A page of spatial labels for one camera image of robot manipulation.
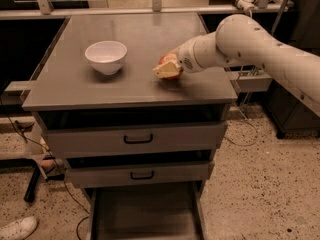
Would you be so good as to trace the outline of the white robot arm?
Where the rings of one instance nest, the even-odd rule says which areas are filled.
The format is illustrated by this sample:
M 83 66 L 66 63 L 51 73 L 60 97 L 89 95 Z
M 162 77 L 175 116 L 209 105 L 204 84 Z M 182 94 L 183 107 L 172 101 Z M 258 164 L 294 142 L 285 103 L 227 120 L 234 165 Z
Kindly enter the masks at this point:
M 246 15 L 228 16 L 214 32 L 189 39 L 163 56 L 153 72 L 175 79 L 184 72 L 245 65 L 263 70 L 320 115 L 320 57 L 278 41 Z

